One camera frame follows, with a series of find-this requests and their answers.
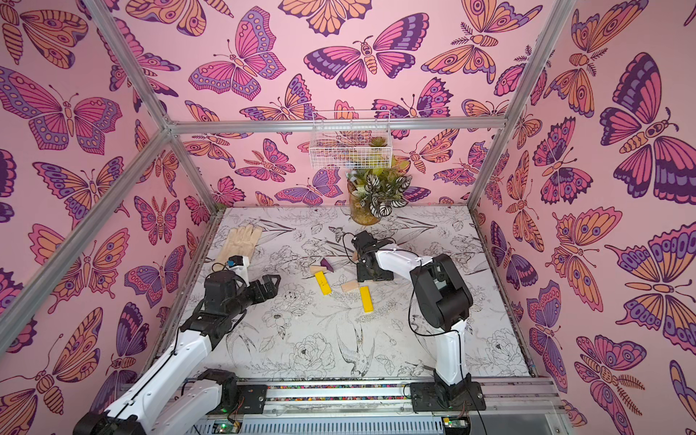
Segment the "natural wood block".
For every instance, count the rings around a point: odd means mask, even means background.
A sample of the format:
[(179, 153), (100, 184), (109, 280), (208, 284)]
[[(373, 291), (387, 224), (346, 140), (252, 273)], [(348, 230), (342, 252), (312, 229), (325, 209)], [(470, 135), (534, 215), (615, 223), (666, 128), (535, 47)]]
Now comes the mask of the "natural wood block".
[(318, 272), (326, 272), (327, 271), (327, 269), (324, 266), (316, 266), (316, 265), (310, 266), (309, 270), (310, 270), (311, 275), (315, 275)]
[(344, 284), (341, 284), (341, 289), (344, 293), (351, 292), (353, 290), (358, 290), (359, 288), (360, 288), (360, 284), (354, 280), (345, 282)]

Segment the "yellow block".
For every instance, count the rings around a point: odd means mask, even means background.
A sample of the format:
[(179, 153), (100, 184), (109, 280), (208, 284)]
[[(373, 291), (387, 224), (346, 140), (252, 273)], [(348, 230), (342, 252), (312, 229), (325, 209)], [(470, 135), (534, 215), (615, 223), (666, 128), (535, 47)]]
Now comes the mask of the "yellow block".
[(373, 311), (374, 311), (373, 299), (372, 299), (372, 295), (371, 295), (371, 292), (370, 292), (370, 289), (368, 286), (361, 286), (360, 287), (360, 297), (361, 297), (362, 309), (364, 310), (364, 313), (366, 313), (366, 314), (373, 313)]
[(318, 271), (315, 272), (315, 280), (320, 288), (320, 291), (323, 295), (331, 295), (332, 293), (332, 288), (328, 283), (328, 280), (326, 278), (326, 275), (324, 274), (323, 271)]

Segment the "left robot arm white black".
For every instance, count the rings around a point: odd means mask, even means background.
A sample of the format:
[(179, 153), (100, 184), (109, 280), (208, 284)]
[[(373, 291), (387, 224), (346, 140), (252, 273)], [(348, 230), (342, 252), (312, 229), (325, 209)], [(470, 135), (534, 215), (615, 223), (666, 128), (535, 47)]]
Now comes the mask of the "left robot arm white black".
[(206, 369), (190, 374), (234, 331), (251, 306), (275, 298), (280, 275), (249, 281), (245, 268), (212, 272), (204, 297), (177, 330), (168, 350), (103, 411), (89, 411), (74, 434), (184, 434), (212, 411), (237, 411), (235, 373)]

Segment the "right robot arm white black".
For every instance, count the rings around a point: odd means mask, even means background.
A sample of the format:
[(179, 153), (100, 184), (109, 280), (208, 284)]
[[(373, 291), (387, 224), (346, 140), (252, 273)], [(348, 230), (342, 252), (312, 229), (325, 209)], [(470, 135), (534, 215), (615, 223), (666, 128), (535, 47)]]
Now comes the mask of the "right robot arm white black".
[(434, 333), (415, 332), (433, 338), (436, 345), (434, 383), (454, 397), (471, 383), (466, 364), (464, 332), (473, 306), (473, 296), (450, 256), (419, 255), (393, 243), (376, 239), (362, 231), (352, 237), (357, 255), (358, 280), (392, 281), (401, 277), (411, 281), (420, 314)]

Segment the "purple triangular block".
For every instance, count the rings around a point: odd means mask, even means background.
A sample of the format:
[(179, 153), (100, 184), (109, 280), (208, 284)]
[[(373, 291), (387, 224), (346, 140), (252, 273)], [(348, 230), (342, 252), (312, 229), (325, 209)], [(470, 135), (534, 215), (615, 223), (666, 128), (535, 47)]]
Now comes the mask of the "purple triangular block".
[(320, 265), (321, 265), (323, 268), (325, 268), (328, 272), (334, 272), (334, 271), (335, 271), (334, 267), (331, 265), (331, 263), (330, 263), (326, 258), (323, 258), (323, 259), (320, 261)]

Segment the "beige work glove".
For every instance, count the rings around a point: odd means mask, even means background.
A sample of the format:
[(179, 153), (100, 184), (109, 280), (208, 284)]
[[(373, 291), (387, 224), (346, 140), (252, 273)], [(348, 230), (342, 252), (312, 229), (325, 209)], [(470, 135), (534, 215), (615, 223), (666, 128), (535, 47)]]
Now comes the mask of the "beige work glove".
[(235, 256), (246, 257), (248, 260), (251, 260), (262, 234), (263, 228), (254, 225), (232, 228), (228, 233), (225, 244), (217, 254), (216, 262), (223, 264), (230, 257)]

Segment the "potted plant in amber jar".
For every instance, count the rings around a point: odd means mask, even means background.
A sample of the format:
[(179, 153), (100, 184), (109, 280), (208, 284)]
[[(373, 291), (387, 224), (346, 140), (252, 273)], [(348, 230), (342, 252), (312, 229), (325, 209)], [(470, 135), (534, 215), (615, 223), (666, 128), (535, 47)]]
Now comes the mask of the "potted plant in amber jar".
[(394, 168), (356, 169), (346, 176), (351, 218), (358, 225), (374, 225), (408, 204), (411, 176)]

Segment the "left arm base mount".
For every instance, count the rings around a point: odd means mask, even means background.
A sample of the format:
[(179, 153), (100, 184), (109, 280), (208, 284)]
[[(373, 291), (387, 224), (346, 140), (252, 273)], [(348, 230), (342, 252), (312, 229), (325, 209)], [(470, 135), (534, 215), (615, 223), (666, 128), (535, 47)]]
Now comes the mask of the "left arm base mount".
[(268, 386), (266, 384), (242, 384), (226, 388), (220, 404), (208, 416), (258, 415), (264, 412)]

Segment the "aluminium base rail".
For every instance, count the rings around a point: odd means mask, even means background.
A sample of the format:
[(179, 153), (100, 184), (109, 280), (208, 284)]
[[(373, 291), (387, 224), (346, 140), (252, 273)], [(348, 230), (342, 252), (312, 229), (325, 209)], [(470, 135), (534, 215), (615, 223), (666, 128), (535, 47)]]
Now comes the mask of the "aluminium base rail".
[(556, 388), (530, 378), (478, 378), (486, 411), (416, 413), (409, 384), (424, 379), (266, 384), (258, 415), (204, 416), (184, 434), (571, 434)]

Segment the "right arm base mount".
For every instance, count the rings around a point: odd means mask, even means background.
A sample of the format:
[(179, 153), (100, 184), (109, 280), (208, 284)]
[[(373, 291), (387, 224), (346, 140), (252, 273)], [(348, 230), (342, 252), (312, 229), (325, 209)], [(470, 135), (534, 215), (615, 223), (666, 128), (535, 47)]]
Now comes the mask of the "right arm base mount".
[(442, 411), (486, 411), (487, 404), (478, 382), (444, 385), (438, 382), (409, 384), (411, 407), (416, 413)]

